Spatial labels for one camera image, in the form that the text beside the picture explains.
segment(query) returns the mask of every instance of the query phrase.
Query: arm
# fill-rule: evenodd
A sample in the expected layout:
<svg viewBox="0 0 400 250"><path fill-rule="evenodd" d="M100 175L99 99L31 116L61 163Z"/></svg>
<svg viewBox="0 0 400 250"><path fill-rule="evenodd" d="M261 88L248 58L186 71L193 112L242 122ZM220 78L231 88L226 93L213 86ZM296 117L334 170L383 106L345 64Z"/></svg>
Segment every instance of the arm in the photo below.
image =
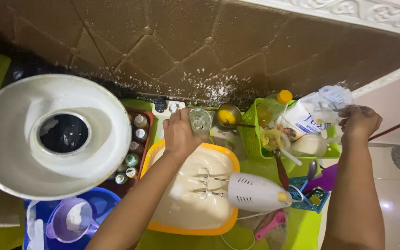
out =
<svg viewBox="0 0 400 250"><path fill-rule="evenodd" d="M368 139L382 117L374 110L352 105L340 114L342 155L328 207L322 250L383 250L385 229L377 197Z"/></svg>
<svg viewBox="0 0 400 250"><path fill-rule="evenodd" d="M165 150L142 179L104 219L86 250L126 250L143 234L164 191L195 149L208 138L191 129L189 109L163 122Z"/></svg>

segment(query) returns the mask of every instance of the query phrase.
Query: orange bottle cap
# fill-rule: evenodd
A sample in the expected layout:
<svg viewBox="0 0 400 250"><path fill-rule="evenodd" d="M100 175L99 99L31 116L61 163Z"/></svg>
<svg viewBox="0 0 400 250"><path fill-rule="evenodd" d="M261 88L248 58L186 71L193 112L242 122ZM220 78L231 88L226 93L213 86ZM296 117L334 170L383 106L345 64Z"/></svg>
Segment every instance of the orange bottle cap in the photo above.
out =
<svg viewBox="0 0 400 250"><path fill-rule="evenodd" d="M287 104L292 100L292 93L288 90L282 90L277 94L277 101L281 104Z"/></svg>

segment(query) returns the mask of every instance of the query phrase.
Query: hand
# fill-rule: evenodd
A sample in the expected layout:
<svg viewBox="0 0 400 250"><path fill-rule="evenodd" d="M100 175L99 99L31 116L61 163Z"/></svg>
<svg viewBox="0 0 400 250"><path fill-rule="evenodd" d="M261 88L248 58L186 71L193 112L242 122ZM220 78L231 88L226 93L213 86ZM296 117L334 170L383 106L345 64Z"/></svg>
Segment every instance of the hand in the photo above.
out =
<svg viewBox="0 0 400 250"><path fill-rule="evenodd" d="M382 117L378 113L365 106L348 105L344 111L339 112L339 116L347 117L339 123L344 133L342 142L350 140L368 142L382 122Z"/></svg>
<svg viewBox="0 0 400 250"><path fill-rule="evenodd" d="M190 108L184 108L171 114L171 118L163 121L165 154L177 157L184 162L202 142L209 138L207 135L197 135L191 128L189 120Z"/></svg>

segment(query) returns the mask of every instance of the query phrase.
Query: glass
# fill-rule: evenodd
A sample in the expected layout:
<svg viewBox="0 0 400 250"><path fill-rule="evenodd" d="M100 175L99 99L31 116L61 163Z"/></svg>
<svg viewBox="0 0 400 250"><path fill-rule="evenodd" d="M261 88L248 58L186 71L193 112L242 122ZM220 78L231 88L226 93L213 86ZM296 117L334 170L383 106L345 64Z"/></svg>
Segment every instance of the glass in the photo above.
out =
<svg viewBox="0 0 400 250"><path fill-rule="evenodd" d="M204 109L192 109L189 111L189 120L194 133L199 135L208 134L212 126L211 116Z"/></svg>

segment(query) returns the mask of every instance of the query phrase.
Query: green plastic basket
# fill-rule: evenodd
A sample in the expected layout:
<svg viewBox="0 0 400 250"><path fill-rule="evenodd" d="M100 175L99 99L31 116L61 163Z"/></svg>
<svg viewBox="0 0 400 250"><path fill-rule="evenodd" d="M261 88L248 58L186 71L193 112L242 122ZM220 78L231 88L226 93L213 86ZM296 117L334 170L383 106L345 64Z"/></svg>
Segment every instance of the green plastic basket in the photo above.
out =
<svg viewBox="0 0 400 250"><path fill-rule="evenodd" d="M257 109L258 106L263 101L263 98L258 98L254 101L253 105L245 112L242 116L243 124L250 124L256 126L255 128L244 128L240 127L240 134L243 137L243 143L245 145L246 156L248 159L274 159L271 155L263 154L262 146L260 144L260 133L259 133L259 121L257 119ZM292 100L288 103L288 105L296 102ZM326 129L328 138L335 138L336 127L331 126ZM339 146L336 142L331 142L327 147L327 151L323 157L323 159L337 159L341 156L341 152L339 151ZM315 159L315 156L298 156L298 159Z"/></svg>

